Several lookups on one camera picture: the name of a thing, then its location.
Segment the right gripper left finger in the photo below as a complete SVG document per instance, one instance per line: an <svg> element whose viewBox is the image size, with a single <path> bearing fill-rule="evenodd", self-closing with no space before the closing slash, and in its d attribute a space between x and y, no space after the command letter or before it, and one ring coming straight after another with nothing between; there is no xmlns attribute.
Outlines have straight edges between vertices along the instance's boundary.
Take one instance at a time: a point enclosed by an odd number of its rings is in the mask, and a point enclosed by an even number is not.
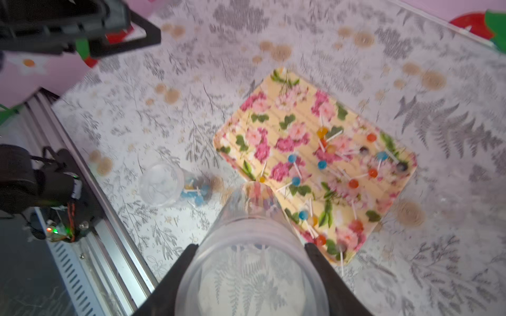
<svg viewBox="0 0 506 316"><path fill-rule="evenodd" d="M177 291L197 249L197 244L190 244L186 247L147 300L133 313L133 316L175 315Z"/></svg>

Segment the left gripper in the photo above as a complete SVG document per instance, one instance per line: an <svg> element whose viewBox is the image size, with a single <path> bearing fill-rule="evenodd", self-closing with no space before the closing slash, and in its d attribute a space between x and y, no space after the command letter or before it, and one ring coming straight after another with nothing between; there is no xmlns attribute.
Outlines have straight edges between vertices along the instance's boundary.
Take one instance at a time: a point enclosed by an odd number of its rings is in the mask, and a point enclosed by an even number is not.
<svg viewBox="0 0 506 316"><path fill-rule="evenodd" d="M143 38L120 43L100 39L130 26ZM1 50L61 54L77 40L89 41L93 59L109 57L161 43L161 30L130 11L124 1L2 1Z"/></svg>

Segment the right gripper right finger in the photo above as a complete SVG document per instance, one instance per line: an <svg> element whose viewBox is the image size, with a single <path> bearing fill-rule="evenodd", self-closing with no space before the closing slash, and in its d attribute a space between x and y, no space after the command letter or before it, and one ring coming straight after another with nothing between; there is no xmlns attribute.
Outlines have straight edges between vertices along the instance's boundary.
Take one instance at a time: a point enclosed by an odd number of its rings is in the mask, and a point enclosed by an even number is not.
<svg viewBox="0 0 506 316"><path fill-rule="evenodd" d="M315 244L305 244L304 249L323 282L328 301L329 315L372 316L347 287Z"/></svg>

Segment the clear jar orange candies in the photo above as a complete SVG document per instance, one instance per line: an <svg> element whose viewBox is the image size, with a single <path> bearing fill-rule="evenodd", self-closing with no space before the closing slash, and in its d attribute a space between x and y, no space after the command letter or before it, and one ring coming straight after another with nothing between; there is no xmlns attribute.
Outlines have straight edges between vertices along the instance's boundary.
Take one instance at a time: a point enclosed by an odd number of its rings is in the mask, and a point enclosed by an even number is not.
<svg viewBox="0 0 506 316"><path fill-rule="evenodd" d="M491 189L435 190L427 197L426 211L436 223L452 229L505 234L505 199L495 199L492 193Z"/></svg>

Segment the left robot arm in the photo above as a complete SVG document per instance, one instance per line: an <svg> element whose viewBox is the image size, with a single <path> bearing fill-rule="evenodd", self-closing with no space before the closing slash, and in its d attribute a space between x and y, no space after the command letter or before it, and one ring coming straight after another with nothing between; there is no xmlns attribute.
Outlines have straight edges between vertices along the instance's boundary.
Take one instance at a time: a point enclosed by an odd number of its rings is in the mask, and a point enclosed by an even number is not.
<svg viewBox="0 0 506 316"><path fill-rule="evenodd" d="M124 1L2 1L1 51L61 55L77 53L88 67L99 59L153 46L161 30ZM47 176L32 168L20 147L1 147L1 210L65 203L43 199Z"/></svg>

